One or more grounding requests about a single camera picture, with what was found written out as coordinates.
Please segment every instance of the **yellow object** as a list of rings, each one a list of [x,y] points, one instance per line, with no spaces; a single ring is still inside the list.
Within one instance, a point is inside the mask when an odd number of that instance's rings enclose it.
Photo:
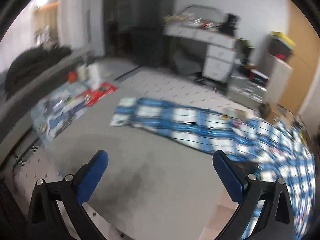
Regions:
[[[282,32],[271,32],[271,34],[283,38],[286,42],[289,43],[290,46],[296,46],[296,44]]]

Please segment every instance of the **orange object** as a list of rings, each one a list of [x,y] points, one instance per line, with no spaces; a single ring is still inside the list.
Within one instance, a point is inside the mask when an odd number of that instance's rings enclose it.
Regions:
[[[68,74],[68,81],[70,83],[76,82],[76,80],[78,79],[78,75],[76,71],[71,71]]]

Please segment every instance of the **cardboard box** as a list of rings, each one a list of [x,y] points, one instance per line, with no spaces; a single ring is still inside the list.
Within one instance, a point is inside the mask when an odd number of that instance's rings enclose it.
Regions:
[[[267,103],[261,111],[261,117],[268,123],[276,124],[278,119],[281,119],[285,126],[289,129],[294,120],[294,114],[278,105],[277,103]]]

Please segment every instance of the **red item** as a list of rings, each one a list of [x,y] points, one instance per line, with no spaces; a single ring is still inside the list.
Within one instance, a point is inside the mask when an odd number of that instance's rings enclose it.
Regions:
[[[77,79],[78,79],[78,75],[77,75],[77,72],[76,72],[76,71],[71,71],[71,72],[68,74],[68,81],[69,81],[70,83],[76,82]]]
[[[100,85],[100,88],[97,90],[86,90],[85,92],[78,95],[78,97],[86,97],[90,96],[89,101],[87,102],[86,106],[93,106],[96,102],[99,101],[105,94],[112,94],[118,88],[108,82],[103,82]]]
[[[282,59],[282,60],[285,59],[285,55],[280,54],[280,53],[276,54],[276,57],[279,58],[279,59]]]

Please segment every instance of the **screw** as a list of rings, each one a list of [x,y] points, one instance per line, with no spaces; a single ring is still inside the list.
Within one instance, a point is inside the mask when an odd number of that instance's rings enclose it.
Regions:
[[[254,175],[254,174],[252,174],[252,173],[250,173],[250,174],[248,175],[248,178],[249,178],[249,180],[256,180],[256,179],[257,179],[257,176]]]
[[[281,185],[284,185],[284,179],[282,179],[282,178],[280,178],[280,179],[278,179],[278,182],[281,184]]]
[[[42,183],[43,183],[43,179],[38,179],[37,180],[37,185],[39,186],[39,185],[42,185]]]
[[[67,175],[64,179],[65,179],[65,181],[72,181],[73,175]]]

